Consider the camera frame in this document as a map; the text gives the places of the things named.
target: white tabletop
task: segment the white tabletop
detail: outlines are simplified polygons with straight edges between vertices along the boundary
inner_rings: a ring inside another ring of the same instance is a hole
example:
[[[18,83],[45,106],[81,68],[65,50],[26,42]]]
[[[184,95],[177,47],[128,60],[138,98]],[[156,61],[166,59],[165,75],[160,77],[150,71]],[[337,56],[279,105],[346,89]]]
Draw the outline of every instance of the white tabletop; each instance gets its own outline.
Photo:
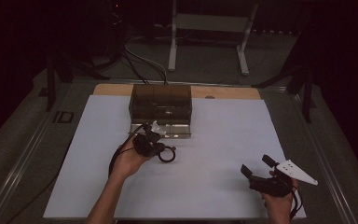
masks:
[[[128,136],[130,96],[91,95],[44,217],[84,218],[102,192],[108,165]],[[153,158],[126,180],[117,219],[246,219],[267,217],[249,189],[244,163],[269,177],[264,154],[285,161],[262,100],[193,99],[191,138],[162,139],[176,159]],[[300,210],[296,217],[304,217]]]

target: hand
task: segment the hand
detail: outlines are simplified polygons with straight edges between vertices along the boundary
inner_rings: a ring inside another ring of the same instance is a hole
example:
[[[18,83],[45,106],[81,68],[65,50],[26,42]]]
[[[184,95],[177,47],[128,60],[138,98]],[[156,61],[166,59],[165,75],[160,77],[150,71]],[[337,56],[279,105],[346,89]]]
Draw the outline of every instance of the hand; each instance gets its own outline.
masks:
[[[133,147],[132,140],[135,135],[128,141],[128,143],[121,149],[121,153],[117,156],[112,173],[109,176],[114,178],[126,179],[130,175],[135,174],[141,165],[150,160],[150,157],[139,155]]]
[[[293,191],[296,191],[298,188],[298,182],[296,179],[293,179]],[[283,198],[274,197],[266,193],[261,193],[261,196],[266,200],[266,207],[268,211],[268,219],[270,224],[287,224],[290,223],[290,212],[292,209],[293,195],[291,193],[287,194]]]

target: dark background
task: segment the dark background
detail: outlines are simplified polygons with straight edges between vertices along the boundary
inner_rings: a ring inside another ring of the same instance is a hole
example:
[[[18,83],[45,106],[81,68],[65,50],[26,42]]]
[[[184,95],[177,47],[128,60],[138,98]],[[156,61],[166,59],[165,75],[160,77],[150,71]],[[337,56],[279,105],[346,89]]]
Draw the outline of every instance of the dark background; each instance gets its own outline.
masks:
[[[183,1],[178,8],[185,12],[197,11],[197,4],[201,4]],[[0,127],[32,89],[32,78],[46,68],[46,50],[51,44],[64,44],[75,56],[89,54],[90,48],[84,47],[88,29],[76,16],[74,2],[0,0]],[[170,23],[172,10],[167,2],[126,1],[128,5],[123,5],[119,13],[153,37],[154,23]],[[203,12],[242,13],[223,7],[205,8]],[[285,68],[303,62],[315,64],[314,83],[321,87],[358,158],[358,2],[263,1],[254,28],[260,33],[301,32]]]

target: table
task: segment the table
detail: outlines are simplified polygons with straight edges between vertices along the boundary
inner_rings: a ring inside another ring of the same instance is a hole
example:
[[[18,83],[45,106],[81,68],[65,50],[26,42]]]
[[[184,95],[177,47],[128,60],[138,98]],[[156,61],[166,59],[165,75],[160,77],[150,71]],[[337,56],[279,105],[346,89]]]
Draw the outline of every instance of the table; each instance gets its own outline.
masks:
[[[191,29],[191,30],[210,30],[210,31],[226,31],[226,32],[241,32],[243,33],[243,40],[237,46],[238,59],[240,61],[241,73],[243,75],[249,74],[248,65],[245,54],[243,53],[249,35],[252,30],[253,22],[255,20],[255,13],[257,12],[258,4],[253,3],[252,10],[248,18],[244,17],[227,17],[227,16],[210,16],[210,15],[195,15],[177,13],[176,0],[172,3],[172,41],[170,49],[170,59],[168,70],[174,71],[176,67],[176,29]]]
[[[255,89],[192,86],[191,90],[194,93],[192,137],[164,140],[166,145],[177,147],[176,160],[166,164],[153,158],[127,179],[115,218],[267,217],[260,195],[248,189],[247,179],[240,172],[244,162],[256,174],[267,177],[269,167],[261,161],[263,154],[276,161],[285,160],[264,101]],[[125,107],[130,93],[129,85],[100,84],[96,87],[77,127],[44,217],[87,216],[107,179],[113,148],[127,135],[112,127],[125,129],[130,125]],[[202,99],[205,96],[215,99]],[[304,210],[297,217],[305,217]]]

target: human arm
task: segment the human arm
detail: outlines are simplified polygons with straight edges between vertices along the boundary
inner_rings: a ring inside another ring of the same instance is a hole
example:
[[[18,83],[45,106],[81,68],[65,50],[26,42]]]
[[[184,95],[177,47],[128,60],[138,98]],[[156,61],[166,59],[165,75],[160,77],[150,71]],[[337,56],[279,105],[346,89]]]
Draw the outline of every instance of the human arm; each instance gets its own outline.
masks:
[[[122,153],[117,156],[103,192],[87,217],[87,224],[111,224],[113,222],[113,215],[125,180],[135,174],[141,165],[150,159],[139,155],[133,149],[132,139],[121,149]]]
[[[293,179],[293,191],[298,188],[298,182]],[[289,193],[284,197],[274,197],[266,193],[261,193],[262,198],[266,201],[269,224],[289,224],[290,212],[292,209],[293,194]]]

